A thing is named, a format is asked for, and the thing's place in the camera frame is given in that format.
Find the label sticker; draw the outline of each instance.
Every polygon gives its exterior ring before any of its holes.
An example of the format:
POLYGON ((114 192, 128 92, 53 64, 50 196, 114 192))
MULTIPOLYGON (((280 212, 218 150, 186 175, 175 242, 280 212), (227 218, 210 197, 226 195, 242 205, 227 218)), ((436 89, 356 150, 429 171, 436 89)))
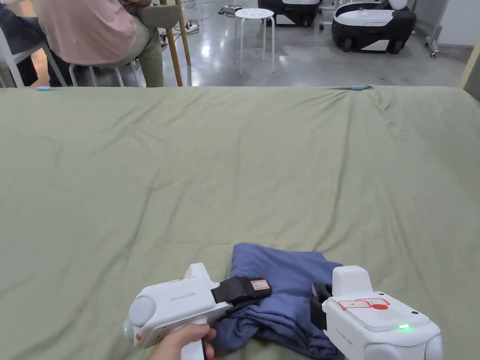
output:
POLYGON ((362 301, 366 301, 367 303, 369 303, 370 305, 390 305, 390 303, 385 300, 385 299, 381 299, 381 298, 372 298, 372 299, 357 299, 357 300, 362 300, 362 301))
POLYGON ((368 309, 370 304, 363 300, 340 300, 338 304, 343 309, 368 309))
POLYGON ((266 280, 254 280, 251 281, 251 283, 254 290, 266 290, 270 288, 266 280))

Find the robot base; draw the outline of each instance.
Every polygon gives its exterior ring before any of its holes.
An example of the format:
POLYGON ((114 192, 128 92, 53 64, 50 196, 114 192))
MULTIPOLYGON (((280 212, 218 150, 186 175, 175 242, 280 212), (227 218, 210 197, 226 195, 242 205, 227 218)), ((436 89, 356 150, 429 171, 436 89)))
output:
POLYGON ((416 15, 402 10, 377 9, 376 3, 340 7, 332 22, 332 37, 343 51, 387 51, 398 54, 409 39, 416 15))
POLYGON ((258 0, 258 7, 274 12, 276 26, 309 27, 315 20, 322 0, 258 0))

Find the gray floor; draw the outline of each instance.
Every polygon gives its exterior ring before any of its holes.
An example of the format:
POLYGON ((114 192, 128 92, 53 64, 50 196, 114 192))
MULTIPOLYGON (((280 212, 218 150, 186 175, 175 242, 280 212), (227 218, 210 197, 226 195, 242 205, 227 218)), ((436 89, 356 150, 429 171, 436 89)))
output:
MULTIPOLYGON (((318 16, 310 28, 276 28, 276 71, 272 73, 271 32, 267 28, 267 52, 262 61, 263 28, 259 20, 245 22, 243 72, 233 63, 235 20, 217 11, 228 0, 215 0, 184 10, 185 19, 200 21, 200 33, 188 35, 192 68, 186 65, 181 37, 176 41, 185 85, 193 86, 348 86, 376 85, 457 85, 468 61, 470 49, 450 49, 431 59, 424 47, 425 36, 413 35, 399 55, 344 53, 318 24, 331 15, 318 16)), ((246 6, 256 7, 256 0, 246 6)), ((177 86, 168 47, 163 52, 165 86, 177 86)), ((140 69, 137 76, 142 78, 140 69)), ((126 86, 134 86, 129 67, 122 69, 126 86)), ((79 81, 91 85, 89 76, 79 81)), ((118 86, 113 72, 100 77, 100 86, 118 86)))

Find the chair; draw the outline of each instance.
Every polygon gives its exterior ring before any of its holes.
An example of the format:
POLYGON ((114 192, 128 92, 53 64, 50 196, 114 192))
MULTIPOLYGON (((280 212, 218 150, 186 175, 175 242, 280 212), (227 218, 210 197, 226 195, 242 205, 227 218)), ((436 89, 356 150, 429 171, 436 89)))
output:
MULTIPOLYGON (((73 83, 73 86, 77 87, 78 86, 78 83, 77 83, 77 79, 75 77, 75 73, 74 73, 74 68, 75 68, 75 64, 70 64, 68 70, 70 72, 70 77, 72 78, 72 83, 73 83)), ((88 69, 90 71, 90 76, 92 77, 92 81, 93 81, 93 86, 94 87, 97 87, 98 86, 98 83, 96 81, 96 76, 95 76, 95 71, 93 70, 94 67, 98 67, 98 68, 113 68, 115 70, 115 74, 117 75, 117 79, 119 81, 119 85, 120 87, 124 87, 123 85, 123 80, 121 78, 121 75, 120 75, 120 69, 118 67, 112 67, 112 66, 108 66, 108 65, 91 65, 91 66, 88 66, 88 69)), ((130 62, 130 67, 132 68, 132 72, 133 72, 133 76, 135 78, 135 84, 137 85, 137 87, 140 86, 140 83, 138 82, 138 79, 137 79, 137 75, 135 74, 135 60, 131 61, 130 62)))
MULTIPOLYGON (((15 84, 17 85, 17 87, 25 87, 22 77, 20 75, 20 72, 18 71, 17 64, 25 60, 26 58, 28 58, 29 56, 31 56, 33 53, 37 52, 40 49, 43 49, 43 51, 45 52, 45 55, 47 56, 47 59, 50 62, 53 68, 53 71, 57 75, 60 81, 60 84, 62 86, 67 86, 65 79, 63 78, 60 72, 60 69, 57 66, 57 63, 53 59, 52 53, 50 52, 50 49, 48 48, 47 43, 43 42, 26 51, 22 51, 17 54, 12 54, 12 51, 8 46, 7 38, 5 37, 5 34, 0 28, 0 63, 7 64, 7 66, 10 69, 10 72, 12 73, 13 80, 15 81, 15 84)), ((1 79, 1 77, 0 77, 0 83, 2 84, 3 87, 6 86, 4 80, 1 79)))

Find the white stool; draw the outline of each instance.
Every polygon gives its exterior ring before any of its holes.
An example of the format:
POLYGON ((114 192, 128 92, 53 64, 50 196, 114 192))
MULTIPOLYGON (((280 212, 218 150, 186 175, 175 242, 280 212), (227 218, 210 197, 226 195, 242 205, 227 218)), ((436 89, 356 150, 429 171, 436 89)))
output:
POLYGON ((264 51, 262 61, 265 61, 265 36, 267 31, 267 19, 272 21, 272 72, 275 72, 275 20, 273 19, 273 11, 267 9, 242 9, 235 13, 235 49, 233 50, 233 63, 237 63, 237 19, 241 18, 240 26, 240 75, 242 68, 243 56, 243 23, 245 19, 263 19, 264 21, 264 51))

